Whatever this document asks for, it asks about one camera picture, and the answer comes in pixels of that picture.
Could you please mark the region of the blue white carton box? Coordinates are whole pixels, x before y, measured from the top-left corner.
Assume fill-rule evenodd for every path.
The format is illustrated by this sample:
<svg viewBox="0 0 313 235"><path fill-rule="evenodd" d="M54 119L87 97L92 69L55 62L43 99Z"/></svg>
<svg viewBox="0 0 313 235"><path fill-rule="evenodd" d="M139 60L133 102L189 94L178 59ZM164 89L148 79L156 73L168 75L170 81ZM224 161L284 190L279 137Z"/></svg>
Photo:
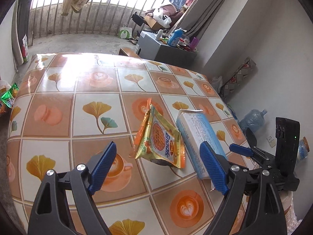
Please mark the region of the blue white carton box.
<svg viewBox="0 0 313 235"><path fill-rule="evenodd" d="M176 125L181 132L197 176L200 179L209 179L209 174L200 157L201 143L208 142L216 154L225 156L225 152L203 111L180 109Z"/></svg>

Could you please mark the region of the orange gold biscuit wrapper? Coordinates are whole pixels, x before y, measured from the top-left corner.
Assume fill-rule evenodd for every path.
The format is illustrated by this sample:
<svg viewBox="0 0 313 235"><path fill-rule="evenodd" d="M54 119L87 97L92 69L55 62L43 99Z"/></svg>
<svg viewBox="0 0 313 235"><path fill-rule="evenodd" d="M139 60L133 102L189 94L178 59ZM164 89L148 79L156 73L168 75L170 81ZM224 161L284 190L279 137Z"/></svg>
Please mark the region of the orange gold biscuit wrapper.
<svg viewBox="0 0 313 235"><path fill-rule="evenodd" d="M134 140L130 158L143 158L157 165L183 169L186 166L185 145L181 132L147 99L146 113Z"/></svg>

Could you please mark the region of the large blue water jug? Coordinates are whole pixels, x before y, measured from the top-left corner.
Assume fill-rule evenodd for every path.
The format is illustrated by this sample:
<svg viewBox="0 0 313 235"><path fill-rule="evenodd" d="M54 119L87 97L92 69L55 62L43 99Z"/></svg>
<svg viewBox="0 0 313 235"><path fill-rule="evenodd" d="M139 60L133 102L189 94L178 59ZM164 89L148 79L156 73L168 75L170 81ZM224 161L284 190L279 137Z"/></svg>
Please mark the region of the large blue water jug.
<svg viewBox="0 0 313 235"><path fill-rule="evenodd" d="M253 133L257 132L265 125L264 116L267 114L267 110L259 111L257 109L253 109L248 112L244 118L239 121L239 126L243 132L247 129L250 129Z"/></svg>

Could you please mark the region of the patterned folded board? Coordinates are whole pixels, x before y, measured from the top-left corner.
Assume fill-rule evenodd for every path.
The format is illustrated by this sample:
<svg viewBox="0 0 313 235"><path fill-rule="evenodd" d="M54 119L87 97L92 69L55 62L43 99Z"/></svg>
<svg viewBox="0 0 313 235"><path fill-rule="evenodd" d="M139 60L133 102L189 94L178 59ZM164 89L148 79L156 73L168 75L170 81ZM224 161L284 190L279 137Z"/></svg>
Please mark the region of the patterned folded board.
<svg viewBox="0 0 313 235"><path fill-rule="evenodd" d="M220 97L225 99L229 97L232 92L234 92L248 77L254 68L256 67L256 63L250 58L247 57L243 64L241 64L238 69L235 71L233 76L222 85L220 89Z"/></svg>

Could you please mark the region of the green snack bag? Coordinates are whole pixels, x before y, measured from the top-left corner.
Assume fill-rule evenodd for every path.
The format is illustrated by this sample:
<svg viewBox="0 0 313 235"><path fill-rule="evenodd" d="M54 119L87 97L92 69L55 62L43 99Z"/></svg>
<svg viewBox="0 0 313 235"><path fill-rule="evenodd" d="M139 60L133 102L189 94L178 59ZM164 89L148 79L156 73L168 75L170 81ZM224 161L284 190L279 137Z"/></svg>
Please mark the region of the green snack bag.
<svg viewBox="0 0 313 235"><path fill-rule="evenodd" d="M12 85L11 88L1 96L2 103L5 104L8 108L12 108L18 91L19 87L16 83L14 83L14 85Z"/></svg>

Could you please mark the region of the purple cup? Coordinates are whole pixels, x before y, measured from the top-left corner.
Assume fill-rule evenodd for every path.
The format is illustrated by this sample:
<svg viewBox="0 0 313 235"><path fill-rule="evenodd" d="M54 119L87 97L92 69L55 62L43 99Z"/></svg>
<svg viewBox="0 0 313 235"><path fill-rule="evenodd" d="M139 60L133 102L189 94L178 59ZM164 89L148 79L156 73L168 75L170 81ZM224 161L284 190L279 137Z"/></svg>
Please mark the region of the purple cup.
<svg viewBox="0 0 313 235"><path fill-rule="evenodd" d="M192 41L191 41L191 43L189 45L189 48L191 49L191 51L193 51L196 48L196 46L198 45L199 41L200 40L198 38L196 38L196 37L194 37L192 39Z"/></svg>

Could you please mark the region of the grey cabinet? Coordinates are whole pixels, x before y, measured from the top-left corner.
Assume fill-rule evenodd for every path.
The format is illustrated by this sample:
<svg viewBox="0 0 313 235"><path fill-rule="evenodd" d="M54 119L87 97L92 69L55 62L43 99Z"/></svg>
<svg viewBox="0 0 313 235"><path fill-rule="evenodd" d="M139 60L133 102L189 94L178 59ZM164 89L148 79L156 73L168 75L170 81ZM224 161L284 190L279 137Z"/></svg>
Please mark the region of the grey cabinet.
<svg viewBox="0 0 313 235"><path fill-rule="evenodd" d="M158 61L184 69L189 69L197 54L179 48L170 47L156 40L156 34L142 31L136 44L135 51L145 60Z"/></svg>

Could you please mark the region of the blue detergent bottle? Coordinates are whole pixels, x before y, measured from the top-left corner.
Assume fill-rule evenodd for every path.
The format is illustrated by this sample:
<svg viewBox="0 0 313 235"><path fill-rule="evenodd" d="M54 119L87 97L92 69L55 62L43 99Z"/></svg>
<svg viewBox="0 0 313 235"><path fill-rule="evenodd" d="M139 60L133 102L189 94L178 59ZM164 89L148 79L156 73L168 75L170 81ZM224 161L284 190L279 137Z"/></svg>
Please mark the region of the blue detergent bottle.
<svg viewBox="0 0 313 235"><path fill-rule="evenodd" d="M185 33L186 31L182 28L176 29L173 33L173 35L170 37L168 40L168 45L170 47L176 47L177 44L180 41L181 36Z"/></svg>

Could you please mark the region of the green white paper bag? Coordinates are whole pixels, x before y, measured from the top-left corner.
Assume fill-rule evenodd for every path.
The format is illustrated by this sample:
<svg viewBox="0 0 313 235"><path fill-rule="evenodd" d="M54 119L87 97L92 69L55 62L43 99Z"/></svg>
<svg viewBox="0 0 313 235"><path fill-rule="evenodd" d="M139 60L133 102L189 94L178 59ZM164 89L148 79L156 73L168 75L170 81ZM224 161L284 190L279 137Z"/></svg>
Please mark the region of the green white paper bag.
<svg viewBox="0 0 313 235"><path fill-rule="evenodd" d="M132 39L132 32L133 32L133 28L129 27L127 23L124 23L119 28L118 36L120 39L129 40L129 39Z"/></svg>

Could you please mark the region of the white plastic bag pile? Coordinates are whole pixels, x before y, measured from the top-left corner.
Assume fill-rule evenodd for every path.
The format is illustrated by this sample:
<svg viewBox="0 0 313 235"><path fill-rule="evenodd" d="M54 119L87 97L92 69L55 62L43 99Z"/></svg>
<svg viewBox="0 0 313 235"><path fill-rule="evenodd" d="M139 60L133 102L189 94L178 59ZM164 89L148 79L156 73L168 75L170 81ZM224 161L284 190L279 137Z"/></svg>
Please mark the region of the white plastic bag pile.
<svg viewBox="0 0 313 235"><path fill-rule="evenodd" d="M169 28L172 23L171 18L163 13L163 8L161 7L153 11L153 18L165 29Z"/></svg>

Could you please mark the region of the metal balcony railing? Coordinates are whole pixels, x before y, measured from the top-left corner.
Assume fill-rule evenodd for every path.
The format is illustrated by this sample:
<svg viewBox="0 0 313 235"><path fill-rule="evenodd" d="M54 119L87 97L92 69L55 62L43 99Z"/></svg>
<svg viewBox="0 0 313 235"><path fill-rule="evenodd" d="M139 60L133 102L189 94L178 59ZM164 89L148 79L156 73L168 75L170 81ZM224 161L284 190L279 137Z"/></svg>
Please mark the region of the metal balcony railing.
<svg viewBox="0 0 313 235"><path fill-rule="evenodd" d="M79 12L62 15L65 0L32 0L29 10L31 40L58 34L118 35L121 27L137 29L131 17L168 0L88 0Z"/></svg>

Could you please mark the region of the grey curtain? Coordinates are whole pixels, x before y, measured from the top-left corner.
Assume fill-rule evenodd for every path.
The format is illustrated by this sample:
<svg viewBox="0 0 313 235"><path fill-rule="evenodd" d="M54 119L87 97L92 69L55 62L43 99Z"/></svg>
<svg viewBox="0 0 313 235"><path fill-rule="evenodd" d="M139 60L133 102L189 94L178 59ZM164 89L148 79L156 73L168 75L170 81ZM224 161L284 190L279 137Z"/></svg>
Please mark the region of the grey curtain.
<svg viewBox="0 0 313 235"><path fill-rule="evenodd" d="M201 39L224 1L194 0L172 29L182 28L189 39Z"/></svg>

